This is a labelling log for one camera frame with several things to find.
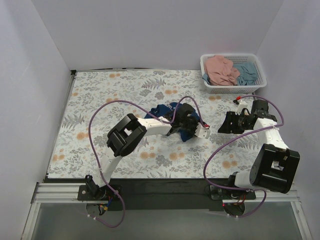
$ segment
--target table surface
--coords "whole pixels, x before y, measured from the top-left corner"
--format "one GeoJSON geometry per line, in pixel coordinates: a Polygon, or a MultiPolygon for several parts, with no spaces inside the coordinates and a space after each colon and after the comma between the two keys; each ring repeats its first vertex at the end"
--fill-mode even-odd
{"type": "MultiPolygon", "coordinates": [[[[257,204],[245,203],[246,213],[257,204]]],[[[97,206],[88,207],[87,211],[98,215],[97,206]]],[[[265,202],[250,217],[239,220],[215,213],[207,209],[126,210],[123,223],[117,228],[108,228],[86,217],[86,204],[42,203],[32,239],[303,239],[290,202],[265,202]]],[[[122,211],[108,211],[98,217],[116,224],[121,215],[122,211]]]]}
{"type": "MultiPolygon", "coordinates": [[[[48,167],[48,178],[84,178],[98,169],[88,138],[88,124],[102,104],[127,100],[149,111],[158,104],[178,102],[184,96],[197,101],[203,120],[210,125],[209,139],[193,137],[182,142],[178,133],[144,137],[135,151],[121,160],[112,177],[202,178],[205,162],[213,151],[235,137],[217,131],[226,112],[236,110],[232,100],[238,94],[206,93],[198,70],[78,72],[48,167]]],[[[246,101],[251,108],[253,100],[246,101]]],[[[185,102],[194,106],[189,99],[185,102]]],[[[127,103],[112,103],[95,117],[91,134],[100,158],[109,130],[129,113],[138,118],[145,116],[127,103]]],[[[207,176],[227,178],[236,171],[249,171],[259,149],[256,134],[233,142],[211,161],[207,176]]]]}

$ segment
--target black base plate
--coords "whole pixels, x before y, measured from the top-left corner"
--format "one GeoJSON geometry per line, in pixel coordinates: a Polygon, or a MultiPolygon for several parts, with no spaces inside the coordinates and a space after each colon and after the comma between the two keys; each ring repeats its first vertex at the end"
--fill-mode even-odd
{"type": "MultiPolygon", "coordinates": [[[[212,178],[210,181],[225,185],[227,178],[212,178]]],[[[112,178],[110,185],[119,191],[125,202],[126,210],[179,210],[209,209],[224,211],[222,198],[212,200],[209,184],[199,178],[112,178]]],[[[96,201],[81,185],[78,192],[79,201],[96,201]]],[[[254,192],[247,199],[256,199],[254,192]]],[[[108,211],[121,211],[121,202],[112,201],[108,211]]]]}

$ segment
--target crumpled cloth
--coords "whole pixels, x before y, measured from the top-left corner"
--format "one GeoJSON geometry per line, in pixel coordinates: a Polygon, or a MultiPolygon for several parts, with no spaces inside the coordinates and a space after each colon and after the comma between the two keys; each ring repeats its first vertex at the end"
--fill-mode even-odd
{"type": "Polygon", "coordinates": [[[240,72],[240,76],[236,79],[237,84],[240,86],[252,86],[255,85],[255,81],[258,79],[257,70],[255,65],[251,62],[245,62],[241,64],[233,65],[240,72]]]}
{"type": "Polygon", "coordinates": [[[211,85],[233,86],[237,85],[240,72],[233,67],[234,63],[224,56],[215,55],[204,63],[204,71],[210,78],[211,85]]]}
{"type": "MultiPolygon", "coordinates": [[[[151,111],[149,111],[149,113],[155,115],[156,117],[163,117],[164,115],[166,115],[167,113],[171,112],[171,111],[174,111],[175,108],[177,106],[177,102],[171,102],[169,105],[164,105],[164,104],[159,104],[157,105],[155,108],[151,108],[151,111]]],[[[198,114],[196,113],[196,110],[193,109],[193,113],[191,114],[191,116],[194,116],[197,120],[199,120],[199,116],[198,114]]],[[[149,116],[148,114],[144,117],[145,119],[151,119],[152,116],[149,116]]],[[[180,133],[180,137],[182,139],[183,142],[186,142],[188,141],[189,139],[191,139],[194,135],[193,134],[190,134],[188,133],[187,131],[185,130],[179,130],[178,131],[180,133]]]]}

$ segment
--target light blue cloth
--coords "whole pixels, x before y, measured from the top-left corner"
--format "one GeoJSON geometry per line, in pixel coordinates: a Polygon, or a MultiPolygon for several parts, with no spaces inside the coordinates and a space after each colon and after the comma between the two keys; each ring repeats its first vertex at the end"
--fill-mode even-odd
{"type": "Polygon", "coordinates": [[[252,86],[258,78],[257,70],[253,63],[245,62],[241,64],[234,64],[234,68],[238,69],[240,76],[236,78],[239,86],[252,86]]]}
{"type": "Polygon", "coordinates": [[[208,74],[206,74],[206,73],[203,74],[202,79],[205,80],[207,84],[211,85],[210,78],[209,78],[208,74]]]}

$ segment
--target pink cloth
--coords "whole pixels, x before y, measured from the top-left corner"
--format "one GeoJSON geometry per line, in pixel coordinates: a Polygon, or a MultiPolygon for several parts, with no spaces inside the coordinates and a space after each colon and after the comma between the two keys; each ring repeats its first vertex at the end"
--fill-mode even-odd
{"type": "Polygon", "coordinates": [[[215,55],[204,63],[204,71],[210,78],[211,85],[232,86],[237,85],[240,72],[233,67],[234,63],[224,56],[215,55]]]}

